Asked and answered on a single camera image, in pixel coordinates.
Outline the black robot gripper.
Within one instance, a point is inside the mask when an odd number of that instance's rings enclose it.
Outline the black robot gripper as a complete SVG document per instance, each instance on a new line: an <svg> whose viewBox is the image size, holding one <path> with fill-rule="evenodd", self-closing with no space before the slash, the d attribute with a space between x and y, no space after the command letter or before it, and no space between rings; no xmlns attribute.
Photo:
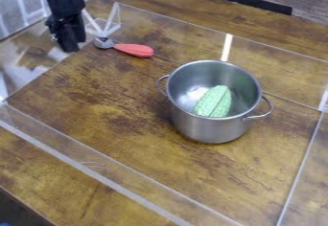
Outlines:
<svg viewBox="0 0 328 226"><path fill-rule="evenodd" d="M51 15L46 24L52 39L66 53L79 50L78 43L86 41L82 10L85 0L46 0Z"/></svg>

